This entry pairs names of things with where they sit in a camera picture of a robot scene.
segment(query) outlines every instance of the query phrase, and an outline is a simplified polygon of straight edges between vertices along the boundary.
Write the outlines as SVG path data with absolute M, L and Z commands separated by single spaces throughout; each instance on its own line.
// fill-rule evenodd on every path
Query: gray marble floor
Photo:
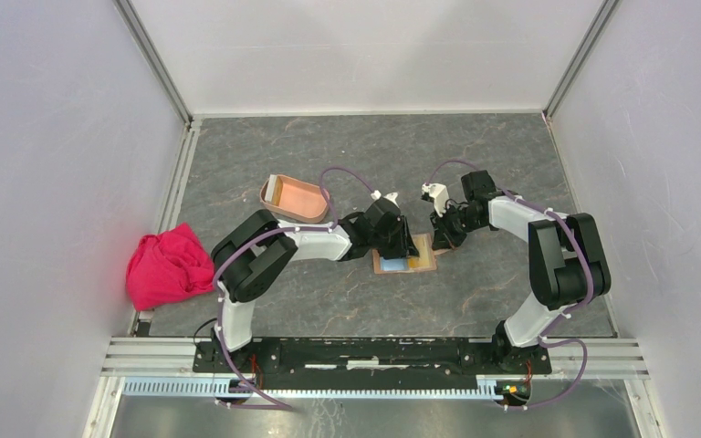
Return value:
M 180 222 L 206 250 L 255 210 L 271 173 L 316 183 L 330 165 L 350 167 L 382 193 L 398 191 L 414 234 L 431 232 L 420 187 L 441 161 L 461 157 L 531 201 L 573 213 L 558 155 L 537 114 L 278 117 L 204 120 Z M 435 178 L 463 199 L 460 165 Z M 366 209 L 364 187 L 328 174 L 340 215 Z M 349 262 L 301 261 L 257 301 L 255 336 L 489 336 L 530 289 L 527 246 L 506 232 L 472 233 L 438 269 L 375 275 L 371 255 Z M 192 335 L 215 316 L 213 294 L 158 308 L 153 336 Z M 602 298 L 562 324 L 558 335 L 611 336 Z

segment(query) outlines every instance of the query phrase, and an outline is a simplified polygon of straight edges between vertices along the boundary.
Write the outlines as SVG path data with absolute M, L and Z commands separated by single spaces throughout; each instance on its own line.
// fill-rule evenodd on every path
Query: purple cable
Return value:
M 454 162 L 454 163 L 456 163 L 456 164 L 465 164 L 465 165 L 471 167 L 472 169 L 474 169 L 475 171 L 479 171 L 479 168 L 478 168 L 478 167 L 476 167 L 476 166 L 475 166 L 474 164 L 472 164 L 471 162 L 467 162 L 466 160 L 461 160 L 461 159 L 459 159 L 459 158 L 453 158 L 453 159 L 450 159 L 450 160 L 445 160 L 444 162 L 442 162 L 442 164 L 436 166 L 436 169 L 434 169 L 434 172 L 432 172 L 431 176 L 428 177 L 428 181 L 425 182 L 425 185 L 430 184 L 430 183 L 434 180 L 434 177 L 436 176 L 436 173 L 439 172 L 440 169 L 442 169 L 442 166 L 444 166 L 445 164 L 451 163 L 451 162 Z
M 321 196 L 324 197 L 324 201 L 326 201 L 327 205 L 329 206 L 329 209 L 331 211 L 331 217 L 332 222 L 330 225 L 330 229 L 335 229 L 337 228 L 337 225 L 340 224 L 340 217 L 337 215 L 337 210 L 334 209 L 334 203 L 329 199 L 329 191 L 326 189 L 326 186 L 324 185 L 324 175 L 328 171 L 343 171 L 350 173 L 351 175 L 355 176 L 357 180 L 361 181 L 362 184 L 364 184 L 367 189 L 370 191 L 370 193 L 374 193 L 374 189 L 372 188 L 371 184 L 367 182 L 367 180 L 363 179 L 361 175 L 358 173 L 352 171 L 351 169 L 348 169 L 347 167 L 342 167 L 342 166 L 331 166 L 323 170 L 321 172 L 321 175 L 319 175 L 319 190 L 321 190 Z
M 329 231 L 329 228 L 325 228 L 323 226 L 301 226 L 299 227 L 300 231 Z M 218 315 L 216 315 L 216 324 L 218 327 L 222 327 L 222 318 L 224 315 L 224 307 L 225 307 L 225 302 L 224 302 L 224 291 L 219 287 L 219 279 L 222 277 L 222 273 L 226 271 L 226 269 L 232 265 L 236 259 L 241 256 L 245 251 L 248 251 L 253 247 L 254 245 L 258 244 L 259 242 L 272 237 L 273 235 L 279 235 L 281 233 L 290 233 L 293 231 L 297 231 L 296 226 L 290 226 L 286 228 L 276 228 L 275 230 L 270 230 L 266 233 L 263 233 L 261 235 L 258 235 L 257 237 L 254 237 L 253 239 L 249 240 L 248 242 L 244 243 L 241 247 L 239 247 L 229 258 L 225 260 L 225 262 L 219 266 L 218 269 L 216 269 L 216 273 L 214 274 L 214 279 L 213 279 L 213 285 L 214 288 L 219 292 L 219 297 L 221 300 L 219 300 L 219 310 L 218 310 Z M 263 393 L 259 388 L 251 384 L 248 379 L 243 375 L 242 372 L 235 366 L 235 364 L 232 361 L 232 358 L 230 357 L 230 352 L 229 349 L 227 348 L 225 344 L 225 337 L 222 335 L 221 331 L 216 331 L 214 330 L 214 333 L 216 333 L 216 337 L 219 338 L 219 344 L 222 347 L 222 354 L 225 356 L 225 360 L 227 362 L 227 366 L 232 370 L 232 372 L 237 376 L 238 379 L 240 379 L 240 383 L 243 384 L 243 386 L 247 387 L 249 390 L 257 394 L 259 397 L 262 397 L 263 399 L 267 400 L 268 402 L 271 402 L 273 404 L 227 404 L 228 407 L 230 408 L 236 408 L 236 409 L 261 409 L 261 410 L 280 410 L 280 411 L 293 411 L 294 408 L 292 408 L 290 405 L 276 400 L 269 395 Z

